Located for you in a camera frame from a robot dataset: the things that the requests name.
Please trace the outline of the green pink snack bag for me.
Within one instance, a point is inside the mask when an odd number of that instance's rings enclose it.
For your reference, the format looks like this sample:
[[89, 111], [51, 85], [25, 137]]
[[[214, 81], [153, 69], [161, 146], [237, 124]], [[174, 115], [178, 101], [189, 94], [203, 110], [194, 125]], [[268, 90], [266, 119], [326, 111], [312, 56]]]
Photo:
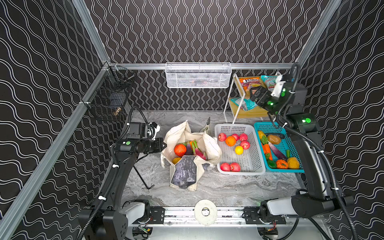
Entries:
[[261, 76], [261, 80], [270, 92], [273, 92], [278, 76]]

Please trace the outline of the yellow mango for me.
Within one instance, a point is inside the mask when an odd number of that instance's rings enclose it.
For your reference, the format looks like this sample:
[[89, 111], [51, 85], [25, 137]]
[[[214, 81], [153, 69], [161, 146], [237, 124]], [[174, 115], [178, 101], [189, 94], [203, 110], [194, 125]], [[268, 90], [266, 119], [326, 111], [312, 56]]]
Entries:
[[182, 159], [182, 158], [180, 158], [180, 157], [178, 157], [178, 158], [174, 158], [174, 159], [172, 160], [172, 163], [175, 165], [175, 164], [177, 164], [181, 159]]

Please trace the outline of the red tomato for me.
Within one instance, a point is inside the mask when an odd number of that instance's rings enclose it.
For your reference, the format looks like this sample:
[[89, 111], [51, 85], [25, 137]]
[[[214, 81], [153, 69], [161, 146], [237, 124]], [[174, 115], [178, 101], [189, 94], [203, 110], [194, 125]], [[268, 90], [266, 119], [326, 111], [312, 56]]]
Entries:
[[184, 144], [177, 144], [174, 147], [174, 153], [177, 157], [183, 157], [187, 152], [187, 147]]

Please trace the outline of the purple eggplant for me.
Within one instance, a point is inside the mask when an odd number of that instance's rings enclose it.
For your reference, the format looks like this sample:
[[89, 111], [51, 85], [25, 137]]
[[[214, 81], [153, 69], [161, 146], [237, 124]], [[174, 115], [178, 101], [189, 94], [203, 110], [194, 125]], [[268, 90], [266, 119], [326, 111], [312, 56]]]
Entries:
[[189, 145], [189, 143], [186, 144], [186, 149], [187, 149], [185, 153], [186, 156], [194, 155], [193, 148]]

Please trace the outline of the cream canvas grocery bag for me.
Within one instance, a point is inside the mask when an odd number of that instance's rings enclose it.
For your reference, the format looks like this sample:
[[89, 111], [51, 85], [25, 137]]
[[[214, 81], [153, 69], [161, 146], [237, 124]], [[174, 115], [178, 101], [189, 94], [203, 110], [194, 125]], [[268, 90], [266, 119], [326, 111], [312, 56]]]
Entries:
[[[178, 158], [174, 153], [174, 147], [177, 144], [186, 146], [189, 141], [196, 141], [199, 149], [206, 154], [207, 160], [199, 156], [186, 156], [177, 163], [172, 160]], [[198, 181], [205, 173], [205, 169], [220, 163], [222, 151], [217, 143], [217, 139], [207, 133], [193, 133], [188, 121], [171, 128], [166, 136], [164, 143], [167, 148], [161, 152], [162, 167], [166, 163], [170, 164], [170, 186], [176, 189], [196, 191]]]

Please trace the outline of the pink dragon fruit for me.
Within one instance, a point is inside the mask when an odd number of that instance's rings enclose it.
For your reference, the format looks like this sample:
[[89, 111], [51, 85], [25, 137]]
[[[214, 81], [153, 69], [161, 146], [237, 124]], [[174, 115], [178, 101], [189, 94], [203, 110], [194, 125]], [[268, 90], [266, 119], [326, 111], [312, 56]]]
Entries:
[[196, 141], [192, 141], [192, 142], [191, 142], [191, 146], [192, 146], [193, 153], [194, 153], [195, 156], [199, 156], [199, 157], [201, 157], [201, 158], [202, 158], [203, 160], [205, 160], [205, 161], [207, 160], [207, 156], [206, 156], [206, 154], [203, 153], [203, 152], [199, 149], [198, 144], [197, 144]]

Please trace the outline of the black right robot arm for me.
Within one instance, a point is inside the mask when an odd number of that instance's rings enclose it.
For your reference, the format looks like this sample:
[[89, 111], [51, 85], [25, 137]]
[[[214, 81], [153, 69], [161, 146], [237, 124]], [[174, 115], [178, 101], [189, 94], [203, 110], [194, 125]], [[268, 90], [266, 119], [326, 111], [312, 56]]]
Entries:
[[291, 215], [311, 221], [314, 216], [341, 210], [352, 238], [357, 240], [356, 227], [347, 210], [353, 198], [344, 195], [336, 180], [322, 147], [320, 126], [315, 116], [303, 110], [306, 94], [306, 88], [294, 87], [291, 83], [283, 86], [279, 97], [274, 97], [263, 87], [250, 89], [251, 101], [275, 116], [272, 121], [274, 127], [279, 126], [288, 133], [301, 159], [308, 184], [305, 194], [263, 201], [259, 210], [260, 220], [269, 223], [277, 216]]

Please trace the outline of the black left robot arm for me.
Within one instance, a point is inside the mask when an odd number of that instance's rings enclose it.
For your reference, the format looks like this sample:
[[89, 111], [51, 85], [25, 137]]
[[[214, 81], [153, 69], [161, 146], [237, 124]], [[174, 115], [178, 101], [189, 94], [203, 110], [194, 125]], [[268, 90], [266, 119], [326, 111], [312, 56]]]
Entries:
[[167, 147], [163, 138], [122, 139], [111, 146], [112, 168], [96, 199], [80, 211], [81, 231], [78, 240], [123, 240], [133, 217], [121, 213], [121, 199], [132, 168], [145, 156], [160, 153]]

